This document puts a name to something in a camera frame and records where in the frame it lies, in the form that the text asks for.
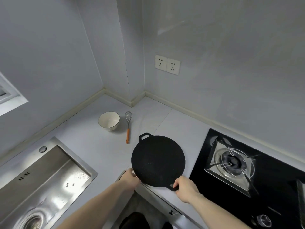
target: orange handle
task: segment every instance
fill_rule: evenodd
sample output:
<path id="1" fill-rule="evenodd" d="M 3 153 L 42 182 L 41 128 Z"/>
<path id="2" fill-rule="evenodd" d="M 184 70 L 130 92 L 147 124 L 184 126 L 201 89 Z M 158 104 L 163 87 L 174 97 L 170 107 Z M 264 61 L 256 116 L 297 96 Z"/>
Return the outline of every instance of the orange handle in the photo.
<path id="1" fill-rule="evenodd" d="M 129 144 L 129 128 L 127 129 L 127 138 L 126 138 L 126 144 Z"/>

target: bowl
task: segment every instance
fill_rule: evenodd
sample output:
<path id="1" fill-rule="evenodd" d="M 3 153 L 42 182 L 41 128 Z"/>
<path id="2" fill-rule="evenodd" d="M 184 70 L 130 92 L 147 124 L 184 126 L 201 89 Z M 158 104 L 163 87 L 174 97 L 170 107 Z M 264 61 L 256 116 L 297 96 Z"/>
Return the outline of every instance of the bowl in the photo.
<path id="1" fill-rule="evenodd" d="M 98 119 L 98 124 L 107 131 L 115 130 L 119 122 L 120 116 L 116 112 L 105 112 Z"/>

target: black pants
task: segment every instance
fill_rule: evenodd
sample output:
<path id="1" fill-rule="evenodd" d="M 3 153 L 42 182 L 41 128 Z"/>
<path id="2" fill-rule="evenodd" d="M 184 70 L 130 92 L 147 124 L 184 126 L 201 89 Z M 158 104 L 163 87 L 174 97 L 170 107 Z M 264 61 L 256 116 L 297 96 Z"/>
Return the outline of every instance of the black pants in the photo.
<path id="1" fill-rule="evenodd" d="M 150 229 L 150 226 L 142 213 L 133 212 L 122 221 L 119 229 Z M 162 229 L 173 229 L 173 227 L 167 222 Z"/>

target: metal whisk head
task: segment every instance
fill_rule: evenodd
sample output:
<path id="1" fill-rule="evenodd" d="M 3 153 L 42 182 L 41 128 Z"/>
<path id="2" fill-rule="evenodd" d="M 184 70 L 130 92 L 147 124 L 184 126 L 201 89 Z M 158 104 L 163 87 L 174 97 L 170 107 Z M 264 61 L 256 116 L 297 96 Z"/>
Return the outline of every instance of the metal whisk head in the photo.
<path id="1" fill-rule="evenodd" d="M 129 127 L 130 120 L 132 119 L 132 113 L 131 112 L 126 112 L 125 117 L 126 117 L 128 127 Z"/>

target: person's left hand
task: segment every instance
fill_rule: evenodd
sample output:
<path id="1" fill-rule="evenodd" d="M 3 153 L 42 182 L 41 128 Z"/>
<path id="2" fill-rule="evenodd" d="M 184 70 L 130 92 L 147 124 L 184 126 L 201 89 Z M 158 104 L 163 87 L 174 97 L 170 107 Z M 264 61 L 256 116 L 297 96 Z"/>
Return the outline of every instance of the person's left hand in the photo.
<path id="1" fill-rule="evenodd" d="M 120 178 L 120 181 L 124 182 L 126 185 L 126 190 L 134 190 L 141 182 L 139 178 L 134 173 L 132 173 L 132 170 L 132 168 L 127 169 Z"/>

